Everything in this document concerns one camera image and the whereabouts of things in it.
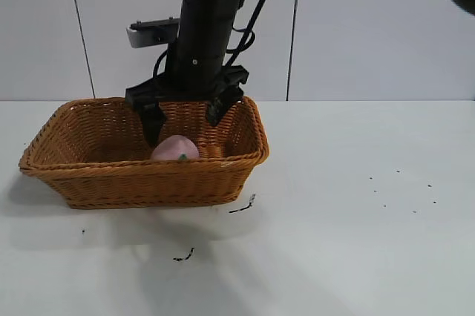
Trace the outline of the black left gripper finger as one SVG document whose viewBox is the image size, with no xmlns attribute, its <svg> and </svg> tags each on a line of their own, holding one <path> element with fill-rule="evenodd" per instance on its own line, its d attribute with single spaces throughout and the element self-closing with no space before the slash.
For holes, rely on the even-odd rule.
<svg viewBox="0 0 475 316">
<path fill-rule="evenodd" d="M 206 120 L 211 126 L 219 125 L 228 110 L 242 100 L 243 90 L 239 86 L 229 86 L 217 97 L 208 103 Z"/>
<path fill-rule="evenodd" d="M 139 109 L 139 116 L 146 142 L 150 147 L 156 147 L 162 127 L 166 122 L 165 113 L 158 103 L 151 103 Z"/>
</svg>

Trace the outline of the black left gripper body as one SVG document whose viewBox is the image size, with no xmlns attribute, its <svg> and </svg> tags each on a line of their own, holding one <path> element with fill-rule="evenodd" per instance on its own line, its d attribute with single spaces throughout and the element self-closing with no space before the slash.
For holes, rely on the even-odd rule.
<svg viewBox="0 0 475 316">
<path fill-rule="evenodd" d="M 226 89 L 244 85 L 248 71 L 241 65 L 225 67 L 221 57 L 212 59 L 166 59 L 164 71 L 154 67 L 152 77 L 125 90 L 133 108 L 155 102 L 212 101 Z"/>
</svg>

